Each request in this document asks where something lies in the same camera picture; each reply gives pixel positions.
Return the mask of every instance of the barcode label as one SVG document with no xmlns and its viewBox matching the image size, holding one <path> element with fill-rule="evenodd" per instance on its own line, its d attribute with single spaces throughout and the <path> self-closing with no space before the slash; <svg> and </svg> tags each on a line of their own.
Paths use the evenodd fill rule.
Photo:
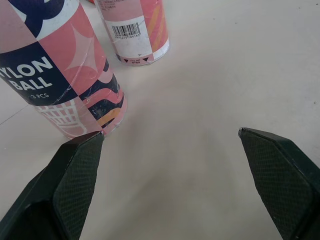
<svg viewBox="0 0 320 240">
<path fill-rule="evenodd" d="M 112 26 L 112 29 L 115 37 L 119 39 L 134 38 L 141 34 L 139 24 L 137 22 L 123 26 Z"/>
</svg>

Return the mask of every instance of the white label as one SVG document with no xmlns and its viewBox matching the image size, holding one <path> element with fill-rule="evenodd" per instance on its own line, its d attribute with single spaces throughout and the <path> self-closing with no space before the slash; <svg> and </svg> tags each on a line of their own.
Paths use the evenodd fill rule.
<svg viewBox="0 0 320 240">
<path fill-rule="evenodd" d="M 144 16 L 105 23 L 121 57 L 134 59 L 152 54 Z"/>
</svg>

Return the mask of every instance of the orange stripe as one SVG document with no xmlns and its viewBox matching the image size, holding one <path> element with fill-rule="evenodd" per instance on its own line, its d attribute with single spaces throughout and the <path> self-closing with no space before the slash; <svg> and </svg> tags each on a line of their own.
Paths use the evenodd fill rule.
<svg viewBox="0 0 320 240">
<path fill-rule="evenodd" d="M 114 108 L 110 112 L 108 112 L 106 115 L 101 117 L 97 122 L 100 126 L 105 125 L 107 122 L 109 122 L 111 119 L 114 119 L 119 113 L 121 108 Z"/>
<path fill-rule="evenodd" d="M 156 6 L 156 8 L 154 9 L 151 20 L 148 24 L 147 31 L 148 31 L 149 38 L 150 38 L 150 36 L 151 36 L 152 32 L 154 31 L 155 26 L 157 24 L 159 12 L 160 12 L 160 5 Z"/>
<path fill-rule="evenodd" d="M 162 13 L 162 19 L 161 19 L 161 24 L 159 27 L 159 33 L 156 36 L 156 39 L 152 45 L 152 52 L 156 52 L 158 50 L 158 46 L 159 46 L 159 43 L 162 39 L 162 33 L 164 31 L 164 28 L 165 28 L 165 11 L 163 11 L 163 13 Z"/>
</svg>

